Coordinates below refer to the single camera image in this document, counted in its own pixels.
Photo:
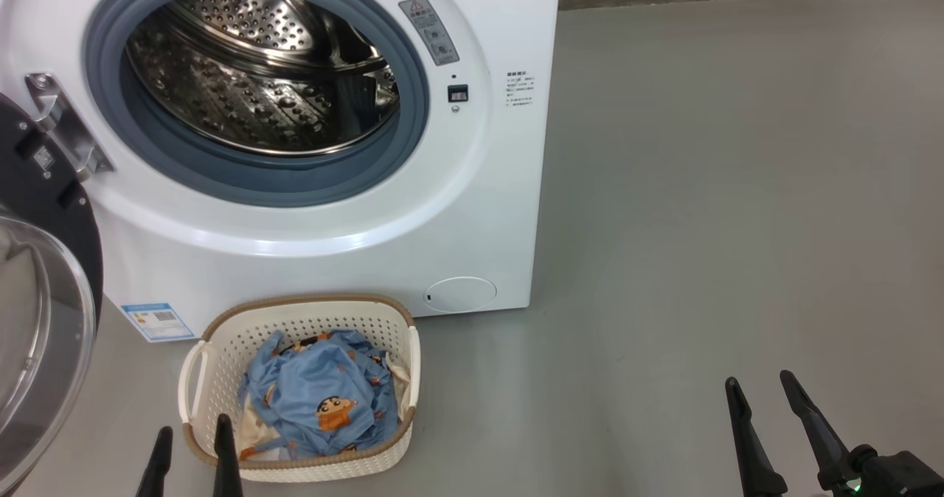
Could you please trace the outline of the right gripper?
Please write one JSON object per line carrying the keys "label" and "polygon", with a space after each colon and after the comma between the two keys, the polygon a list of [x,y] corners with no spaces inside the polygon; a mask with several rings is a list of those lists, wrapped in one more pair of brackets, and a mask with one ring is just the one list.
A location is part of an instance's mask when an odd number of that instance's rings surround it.
{"label": "right gripper", "polygon": [[[805,428],[823,490],[837,490],[839,496],[943,495],[943,477],[911,452],[879,456],[869,445],[849,452],[795,374],[782,370],[780,380],[790,409]],[[788,485],[766,456],[752,425],[751,406],[735,377],[726,380],[725,393],[743,495],[785,495]],[[857,480],[857,487],[850,486]]]}

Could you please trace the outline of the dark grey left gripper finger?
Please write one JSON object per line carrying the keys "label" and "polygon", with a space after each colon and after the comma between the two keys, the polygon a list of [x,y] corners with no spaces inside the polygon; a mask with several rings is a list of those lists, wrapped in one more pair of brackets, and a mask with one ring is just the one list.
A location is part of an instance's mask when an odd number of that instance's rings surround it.
{"label": "dark grey left gripper finger", "polygon": [[142,474],[137,497],[163,496],[164,480],[171,467],[173,443],[172,427],[162,427],[156,435],[151,455]]}
{"label": "dark grey left gripper finger", "polygon": [[243,496],[239,457],[235,447],[232,420],[226,414],[217,417],[215,430],[215,497]]}

